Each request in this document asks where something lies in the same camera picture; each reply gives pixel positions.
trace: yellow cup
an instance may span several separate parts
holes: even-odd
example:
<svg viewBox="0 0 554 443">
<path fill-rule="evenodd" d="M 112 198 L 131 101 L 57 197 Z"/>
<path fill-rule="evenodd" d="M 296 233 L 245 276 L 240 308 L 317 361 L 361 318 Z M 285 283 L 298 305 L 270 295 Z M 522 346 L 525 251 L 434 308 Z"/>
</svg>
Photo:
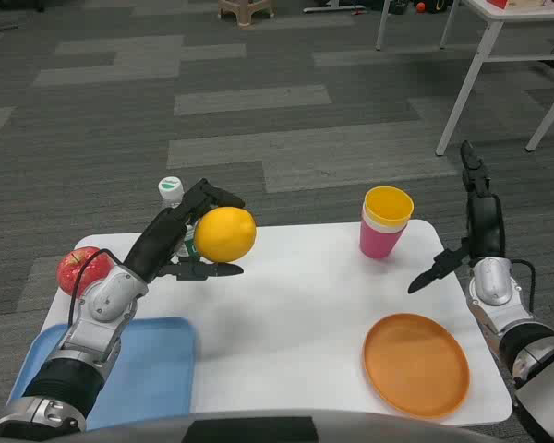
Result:
<svg viewBox="0 0 554 443">
<path fill-rule="evenodd" d="M 405 226 L 413 215 L 415 203 L 403 190 L 393 186 L 378 186 L 366 194 L 367 216 L 382 226 Z"/>
</svg>

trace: bottle cap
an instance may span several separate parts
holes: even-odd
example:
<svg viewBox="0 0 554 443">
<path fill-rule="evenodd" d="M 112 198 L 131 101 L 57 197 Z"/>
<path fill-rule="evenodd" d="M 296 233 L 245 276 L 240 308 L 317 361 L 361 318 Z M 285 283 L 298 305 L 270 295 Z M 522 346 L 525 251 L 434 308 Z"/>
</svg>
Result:
<svg viewBox="0 0 554 443">
<path fill-rule="evenodd" d="M 185 194 L 183 184 L 178 177 L 165 177 L 158 184 L 160 195 L 165 200 L 180 203 Z"/>
</svg>

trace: gray carpet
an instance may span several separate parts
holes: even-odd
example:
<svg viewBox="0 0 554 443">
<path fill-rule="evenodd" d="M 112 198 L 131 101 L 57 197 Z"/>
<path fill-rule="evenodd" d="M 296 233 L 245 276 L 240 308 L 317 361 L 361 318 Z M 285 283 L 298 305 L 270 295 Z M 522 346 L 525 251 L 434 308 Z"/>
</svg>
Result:
<svg viewBox="0 0 554 443">
<path fill-rule="evenodd" d="M 140 231 L 167 174 L 241 195 L 260 225 L 348 222 L 371 186 L 406 189 L 446 245 L 464 231 L 457 144 L 475 142 L 500 194 L 510 257 L 536 263 L 537 313 L 554 326 L 554 126 L 524 144 L 554 99 L 554 70 L 486 65 L 448 148 L 433 150 L 484 23 L 446 15 L 304 16 L 275 0 L 249 30 L 199 0 L 54 0 L 0 13 L 0 408 L 56 283 L 92 233 Z M 554 24 L 511 26 L 499 50 L 548 51 Z M 525 269 L 516 269 L 524 286 Z M 465 271 L 459 272 L 465 281 Z M 530 441 L 512 417 L 478 430 Z"/>
</svg>

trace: bottle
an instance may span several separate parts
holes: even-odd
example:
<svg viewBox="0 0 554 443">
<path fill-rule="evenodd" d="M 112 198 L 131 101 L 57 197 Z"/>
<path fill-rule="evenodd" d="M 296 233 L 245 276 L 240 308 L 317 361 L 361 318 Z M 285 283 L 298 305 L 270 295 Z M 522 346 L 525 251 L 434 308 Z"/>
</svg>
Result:
<svg viewBox="0 0 554 443">
<path fill-rule="evenodd" d="M 178 177 L 165 177 L 158 184 L 158 191 L 163 198 L 164 208 L 176 208 L 183 201 L 185 189 L 183 183 Z M 176 251 L 178 257 L 197 257 L 198 253 L 195 249 L 195 227 L 187 225 L 187 233 L 185 241 Z"/>
</svg>

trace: stool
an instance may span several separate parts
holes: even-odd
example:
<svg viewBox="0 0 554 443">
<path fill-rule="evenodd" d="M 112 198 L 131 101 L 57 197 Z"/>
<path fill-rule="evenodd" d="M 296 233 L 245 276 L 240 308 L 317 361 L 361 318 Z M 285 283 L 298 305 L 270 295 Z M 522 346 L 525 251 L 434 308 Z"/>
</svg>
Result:
<svg viewBox="0 0 554 443">
<path fill-rule="evenodd" d="M 234 12 L 238 26 L 244 28 L 250 25 L 251 16 L 257 11 L 269 9 L 269 17 L 273 17 L 272 0 L 257 0 L 249 3 L 249 0 L 218 0 L 218 18 L 222 18 L 224 11 Z"/>
</svg>

